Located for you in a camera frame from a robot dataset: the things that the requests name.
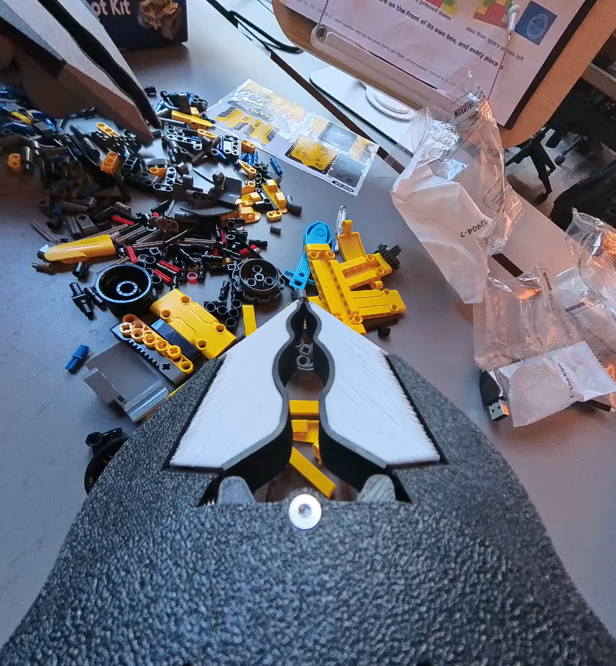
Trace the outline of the instruction sheet stand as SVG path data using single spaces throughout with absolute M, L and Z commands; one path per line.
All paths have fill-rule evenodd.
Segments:
M 616 30 L 616 1 L 273 1 L 294 44 L 409 105 L 488 98 L 504 147 L 537 132 Z

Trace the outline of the black spoked wheel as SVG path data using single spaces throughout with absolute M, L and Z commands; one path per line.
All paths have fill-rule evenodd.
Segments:
M 116 456 L 120 448 L 128 440 L 121 427 L 105 432 L 91 432 L 85 438 L 85 444 L 90 448 L 92 458 L 89 461 L 84 477 L 85 492 L 90 494 L 97 480 Z

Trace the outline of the dark grey wheel hub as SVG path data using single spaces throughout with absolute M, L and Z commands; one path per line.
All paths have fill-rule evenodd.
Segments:
M 276 266 L 259 257 L 239 262 L 231 279 L 238 299 L 246 304 L 272 302 L 279 298 L 285 286 Z

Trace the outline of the yellow sticker sheet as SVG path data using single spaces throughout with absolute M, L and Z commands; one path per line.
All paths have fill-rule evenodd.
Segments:
M 216 124 L 275 159 L 356 196 L 378 145 L 252 79 L 211 105 Z

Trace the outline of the grey toothed rack piece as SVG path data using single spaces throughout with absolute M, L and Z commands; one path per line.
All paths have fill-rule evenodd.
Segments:
M 85 362 L 86 384 L 107 405 L 117 406 L 138 423 L 170 395 L 169 383 L 180 386 L 195 370 L 184 355 L 173 360 L 112 326 L 117 343 Z

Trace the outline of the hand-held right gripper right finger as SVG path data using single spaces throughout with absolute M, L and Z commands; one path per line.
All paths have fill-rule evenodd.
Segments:
M 306 331 L 323 384 L 319 445 L 328 470 L 363 488 L 371 476 L 441 462 L 386 352 L 311 301 Z

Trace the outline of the yellow beam frame assembly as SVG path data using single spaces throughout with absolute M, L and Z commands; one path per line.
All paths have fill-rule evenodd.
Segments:
M 351 220 L 343 221 L 337 240 L 341 262 L 329 244 L 310 243 L 304 247 L 318 292 L 310 301 L 361 334 L 373 321 L 403 315 L 403 299 L 397 290 L 384 287 L 382 281 L 400 267 L 400 248 L 381 244 L 375 253 L 366 252 Z

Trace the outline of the yellow pointed panel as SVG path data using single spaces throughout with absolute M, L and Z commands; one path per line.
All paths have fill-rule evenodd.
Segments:
M 81 238 L 60 245 L 45 245 L 37 252 L 37 256 L 45 262 L 62 264 L 76 264 L 117 255 L 117 247 L 109 234 Z

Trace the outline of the pile of building brick parts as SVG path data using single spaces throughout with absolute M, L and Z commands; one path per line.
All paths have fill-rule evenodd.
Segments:
M 254 318 L 253 304 L 238 299 L 231 273 L 239 262 L 264 259 L 260 251 L 267 248 L 244 226 L 264 213 L 270 231 L 279 234 L 282 216 L 299 216 L 302 208 L 270 178 L 269 165 L 273 175 L 282 175 L 276 159 L 266 164 L 253 143 L 222 134 L 206 116 L 204 99 L 169 91 L 160 99 L 155 111 L 161 128 L 152 135 L 162 154 L 152 159 L 142 154 L 136 135 L 112 128 L 95 109 L 55 119 L 0 87 L 6 164 L 14 173 L 37 174 L 45 195 L 37 203 L 45 224 L 32 221 L 31 227 L 49 246 L 109 234 L 118 250 L 117 256 L 76 264 L 38 257 L 32 266 L 44 274 L 72 274 L 71 300 L 92 321 L 97 308 L 110 312 L 95 291 L 99 275 L 137 264 L 152 276 L 157 300 L 179 289 L 235 335 L 241 314 L 246 330 Z M 189 358 L 191 375 L 209 360 L 150 310 L 118 319 L 125 335 L 143 334 L 146 347 L 173 360 Z

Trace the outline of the grey desk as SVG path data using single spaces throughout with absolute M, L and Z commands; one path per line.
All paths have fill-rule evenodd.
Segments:
M 329 221 L 345 205 L 364 245 L 402 248 L 388 284 L 408 311 L 379 345 L 417 369 L 504 454 L 542 516 L 566 569 L 616 637 L 616 413 L 573 406 L 533 426 L 491 423 L 479 397 L 472 325 L 395 210 L 395 172 L 378 156 L 358 196 L 292 166 L 283 184 L 303 219 Z M 64 369 L 80 344 L 113 343 L 112 319 L 73 304 L 70 274 L 36 272 L 43 238 L 39 183 L 12 173 L 0 149 L 0 647 L 45 582 L 86 497 L 91 431 L 130 423 Z

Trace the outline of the white paper sachet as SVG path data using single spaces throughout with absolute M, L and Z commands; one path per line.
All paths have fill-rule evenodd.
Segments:
M 506 388 L 516 428 L 616 392 L 616 382 L 584 341 L 509 364 L 496 374 Z

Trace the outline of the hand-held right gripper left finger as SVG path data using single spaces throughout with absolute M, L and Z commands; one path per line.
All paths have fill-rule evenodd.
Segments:
M 286 385 L 296 372 L 305 304 L 287 306 L 220 359 L 170 468 L 266 484 L 287 465 L 292 434 Z

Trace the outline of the black round rim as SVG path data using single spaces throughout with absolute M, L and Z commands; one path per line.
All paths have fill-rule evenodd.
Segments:
M 106 269 L 96 279 L 94 287 L 118 318 L 128 314 L 145 315 L 157 300 L 152 276 L 137 264 L 125 263 Z

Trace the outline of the yellow studded block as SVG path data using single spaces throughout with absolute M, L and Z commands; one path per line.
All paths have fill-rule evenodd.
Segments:
M 237 342 L 237 337 L 224 324 L 179 289 L 154 301 L 150 311 L 206 359 L 220 356 Z

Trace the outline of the dark blue kit box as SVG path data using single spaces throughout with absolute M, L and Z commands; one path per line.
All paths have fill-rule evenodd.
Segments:
M 143 49 L 185 43 L 186 1 L 87 1 L 120 49 Z

